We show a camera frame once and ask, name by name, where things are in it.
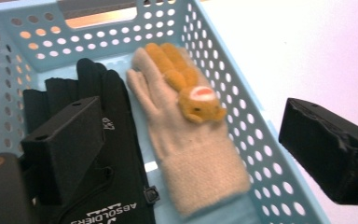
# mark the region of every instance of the plastic basket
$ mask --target plastic basket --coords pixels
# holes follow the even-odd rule
[[[229,136],[241,154],[252,189],[230,203],[190,219],[175,211],[159,169],[147,173],[159,189],[157,223],[326,223],[293,159],[277,143],[263,119],[244,75],[234,63],[198,1],[177,0],[144,6],[130,21],[86,28],[68,27],[58,4],[46,1],[0,4],[0,152],[20,155],[26,135],[22,91],[43,90],[50,77],[76,78],[75,64],[91,58],[115,69],[125,80],[133,52],[146,43],[171,42],[186,47],[227,108]],[[145,115],[129,91],[145,163],[156,160]]]

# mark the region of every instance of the white surface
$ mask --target white surface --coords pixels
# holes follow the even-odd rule
[[[358,1],[210,0],[203,5],[277,131],[288,97],[311,101],[358,125]],[[358,206],[332,203],[301,172],[331,223],[358,223]]]

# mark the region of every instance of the orange plush toy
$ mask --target orange plush toy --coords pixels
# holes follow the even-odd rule
[[[202,123],[218,121],[226,115],[214,91],[198,85],[200,72],[186,62],[176,46],[150,43],[145,50],[167,83],[178,91],[178,104],[185,118]]]

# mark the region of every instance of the glove finger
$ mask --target glove finger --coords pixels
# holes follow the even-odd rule
[[[132,66],[144,75],[150,98],[157,108],[176,104],[178,92],[168,85],[145,49],[139,48],[135,51]]]
[[[102,96],[102,82],[100,67],[90,59],[83,58],[77,61],[76,71],[79,80],[79,97]]]
[[[45,81],[45,84],[51,116],[56,115],[67,105],[77,100],[77,87],[74,80],[49,78]]]
[[[158,113],[158,109],[151,99],[149,88],[144,74],[135,72],[133,69],[127,71],[127,83],[135,97],[141,103],[148,117],[153,117]]]
[[[23,97],[26,128],[28,133],[32,133],[50,118],[48,94],[45,91],[25,90]]]

